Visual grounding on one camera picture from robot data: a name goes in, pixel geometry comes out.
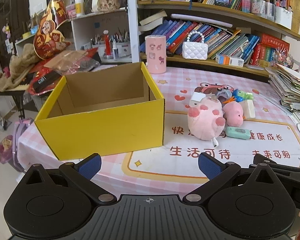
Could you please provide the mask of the mint green stapler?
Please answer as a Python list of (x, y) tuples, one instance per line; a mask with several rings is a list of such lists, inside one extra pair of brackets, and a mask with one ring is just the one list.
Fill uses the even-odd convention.
[(239, 128), (239, 127), (228, 126), (225, 129), (225, 134), (227, 137), (243, 139), (243, 140), (249, 140), (251, 137), (251, 133), (248, 129), (243, 129), (243, 128)]

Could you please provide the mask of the white foam block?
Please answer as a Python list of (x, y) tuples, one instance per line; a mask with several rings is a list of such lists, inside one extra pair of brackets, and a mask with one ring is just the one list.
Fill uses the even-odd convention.
[(256, 117), (253, 100), (244, 100), (239, 103), (243, 108), (245, 119), (254, 119)]

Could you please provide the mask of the small pink plush toy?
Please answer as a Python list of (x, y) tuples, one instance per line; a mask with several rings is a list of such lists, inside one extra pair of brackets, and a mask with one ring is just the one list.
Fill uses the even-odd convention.
[(243, 107), (238, 102), (228, 102), (223, 106), (223, 112), (228, 126), (241, 127), (243, 125)]

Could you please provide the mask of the large pink plush pig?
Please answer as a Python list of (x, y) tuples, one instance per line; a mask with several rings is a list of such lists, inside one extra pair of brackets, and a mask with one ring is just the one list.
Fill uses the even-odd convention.
[(221, 102), (214, 95), (196, 107), (189, 107), (187, 121), (196, 138), (204, 141), (216, 139), (225, 127)]

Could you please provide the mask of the green frog toy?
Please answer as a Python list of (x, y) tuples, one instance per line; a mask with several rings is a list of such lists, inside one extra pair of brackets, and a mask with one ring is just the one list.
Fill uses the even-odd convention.
[(235, 89), (232, 92), (232, 96), (236, 102), (242, 102), (244, 100), (254, 100), (254, 96), (252, 93), (244, 92), (239, 89)]

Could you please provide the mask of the grey purple toy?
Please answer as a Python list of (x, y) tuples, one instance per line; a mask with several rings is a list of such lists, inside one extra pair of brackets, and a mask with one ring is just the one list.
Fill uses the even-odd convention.
[(216, 93), (216, 98), (224, 104), (227, 100), (232, 98), (232, 92), (228, 89), (222, 89)]

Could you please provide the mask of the white charger cube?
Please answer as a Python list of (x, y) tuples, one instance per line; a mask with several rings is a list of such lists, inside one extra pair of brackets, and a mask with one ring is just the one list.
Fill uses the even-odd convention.
[(205, 99), (208, 99), (209, 97), (202, 93), (202, 92), (194, 92), (191, 96), (189, 106), (190, 107), (196, 107), (200, 103), (202, 103)]

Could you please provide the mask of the stack of papers and books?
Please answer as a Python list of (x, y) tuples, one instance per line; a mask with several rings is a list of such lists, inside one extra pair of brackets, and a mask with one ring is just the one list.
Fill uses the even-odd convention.
[(266, 71), (280, 104), (287, 109), (300, 110), (300, 73), (280, 64), (276, 69), (266, 68)]

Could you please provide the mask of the yellow cardboard box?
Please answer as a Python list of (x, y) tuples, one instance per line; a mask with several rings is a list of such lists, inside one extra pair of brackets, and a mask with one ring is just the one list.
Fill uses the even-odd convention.
[(35, 125), (59, 160), (164, 143), (165, 98), (144, 63), (63, 76)]

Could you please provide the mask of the purple backpack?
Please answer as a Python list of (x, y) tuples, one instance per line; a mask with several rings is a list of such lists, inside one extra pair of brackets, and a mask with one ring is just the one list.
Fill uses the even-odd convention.
[(8, 163), (17, 172), (23, 172), (24, 168), (19, 163), (17, 158), (18, 141), (21, 135), (27, 130), (27, 128), (33, 123), (32, 118), (19, 119), (14, 123), (14, 129), (12, 135), (6, 136), (0, 142), (0, 163)]

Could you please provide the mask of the black long box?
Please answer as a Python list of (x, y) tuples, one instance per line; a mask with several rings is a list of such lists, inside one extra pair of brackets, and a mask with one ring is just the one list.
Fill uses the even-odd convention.
[(33, 83), (33, 89), (36, 93), (39, 93), (47, 86), (51, 85), (54, 81), (57, 81), (60, 77), (61, 75), (53, 70), (39, 78), (38, 81), (35, 81)]

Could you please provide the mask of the orange blue medicine box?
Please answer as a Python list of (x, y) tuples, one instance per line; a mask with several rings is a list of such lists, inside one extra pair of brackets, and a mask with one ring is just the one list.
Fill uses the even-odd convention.
[(244, 60), (240, 57), (217, 54), (215, 60), (218, 64), (224, 64), (227, 66), (243, 67), (244, 65)]

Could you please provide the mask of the clear plastic bag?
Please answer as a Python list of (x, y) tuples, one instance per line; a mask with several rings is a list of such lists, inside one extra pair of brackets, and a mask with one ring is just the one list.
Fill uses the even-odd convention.
[(100, 66), (99, 56), (93, 50), (63, 50), (44, 64), (59, 75), (89, 72)]

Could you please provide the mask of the red dictionary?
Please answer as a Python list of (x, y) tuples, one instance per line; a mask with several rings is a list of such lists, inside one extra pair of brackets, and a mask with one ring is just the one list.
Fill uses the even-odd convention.
[(265, 33), (260, 35), (260, 42), (270, 48), (281, 48), (286, 51), (289, 51), (290, 49), (290, 44), (288, 42)]

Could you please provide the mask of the brown blanket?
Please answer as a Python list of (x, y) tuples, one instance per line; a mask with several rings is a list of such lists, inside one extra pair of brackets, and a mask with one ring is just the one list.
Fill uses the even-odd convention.
[(10, 58), (10, 76), (0, 73), (0, 92), (16, 88), (40, 60), (34, 50), (34, 45), (25, 44), (21, 55), (12, 55)]

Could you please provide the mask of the white quilted pearl purse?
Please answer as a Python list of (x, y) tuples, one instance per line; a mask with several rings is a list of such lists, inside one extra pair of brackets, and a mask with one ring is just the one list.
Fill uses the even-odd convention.
[[(200, 42), (190, 41), (192, 35), (198, 34)], [(187, 60), (207, 60), (209, 46), (204, 42), (204, 35), (200, 31), (191, 31), (183, 42), (182, 57)]]

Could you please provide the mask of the wooden bookshelf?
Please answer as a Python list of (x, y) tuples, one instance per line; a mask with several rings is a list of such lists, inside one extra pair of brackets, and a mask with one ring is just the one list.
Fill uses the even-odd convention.
[[(232, 28), (221, 27), (218, 25), (209, 24), (213, 27), (218, 27), (226, 31), (228, 34), (244, 34), (247, 32), (260, 31), (270, 34), (278, 38), (287, 38), (292, 41), (292, 47), (298, 48), (300, 51), (300, 31), (292, 31), (277, 23), (274, 23), (265, 18), (247, 14), (235, 9), (220, 7), (216, 5), (202, 4), (197, 2), (185, 2), (179, 0), (172, 1), (137, 1), (138, 14), (141, 19), (154, 14), (156, 12), (165, 11), (167, 18), (171, 18), (171, 14), (183, 14), (191, 16), (199, 16), (217, 21), (231, 23)], [(167, 65), (171, 67), (207, 70), (211, 72), (230, 74), (234, 76), (246, 77), (248, 79), (266, 81), (268, 73), (265, 70), (251, 69), (247, 67), (232, 67), (224, 64), (218, 64), (215, 60), (207, 59), (186, 60), (180, 55), (172, 55), (168, 53)]]

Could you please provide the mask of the white cubby shelf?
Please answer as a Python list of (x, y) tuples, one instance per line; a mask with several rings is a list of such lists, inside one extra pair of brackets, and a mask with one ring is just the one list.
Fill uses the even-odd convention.
[[(68, 50), (81, 50), (82, 48), (88, 48), (90, 44), (92, 46), (92, 38), (103, 35), (104, 30), (109, 31), (109, 36), (114, 34), (122, 34), (128, 32), (129, 37), (132, 38), (132, 27), (129, 26), (128, 13), (125, 8), (119, 8), (118, 10), (108, 12), (90, 13), (87, 15), (79, 16), (63, 22), (58, 28), (63, 34), (65, 41), (71, 42), (66, 48)], [(33, 43), (35, 34), (30, 35), (27, 38), (23, 38), (15, 42), (15, 48), (17, 55), (23, 52), (23, 47), (27, 43)], [(104, 56), (100, 56), (103, 64), (124, 64), (134, 62), (132, 61), (132, 55), (138, 55), (138, 49), (131, 49), (132, 42), (117, 43), (118, 49), (123, 46), (123, 52), (126, 52), (126, 56), (120, 57), (118, 60), (106, 59)]]

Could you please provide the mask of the white storage bin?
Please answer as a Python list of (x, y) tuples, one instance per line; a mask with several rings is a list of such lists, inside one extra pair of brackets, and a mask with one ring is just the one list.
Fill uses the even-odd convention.
[(275, 20), (274, 20), (275, 23), (284, 26), (287, 29), (291, 29), (292, 17), (293, 17), (292, 11), (288, 11), (282, 7), (275, 7)]

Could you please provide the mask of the pink sticker cylinder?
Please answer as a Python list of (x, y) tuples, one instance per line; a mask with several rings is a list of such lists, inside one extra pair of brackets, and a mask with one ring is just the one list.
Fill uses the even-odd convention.
[(164, 35), (149, 35), (145, 37), (145, 53), (147, 68), (151, 74), (166, 72), (166, 37)]

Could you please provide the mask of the white rolled paper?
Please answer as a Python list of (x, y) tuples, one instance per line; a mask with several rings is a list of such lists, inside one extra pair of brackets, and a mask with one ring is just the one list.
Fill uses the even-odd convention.
[(231, 23), (226, 23), (226, 22), (217, 21), (217, 20), (204, 18), (204, 17), (199, 17), (199, 16), (191, 16), (191, 15), (183, 15), (183, 14), (171, 14), (171, 18), (179, 19), (179, 20), (204, 22), (204, 23), (218, 25), (218, 26), (226, 27), (226, 28), (232, 28), (233, 27), (233, 25)]

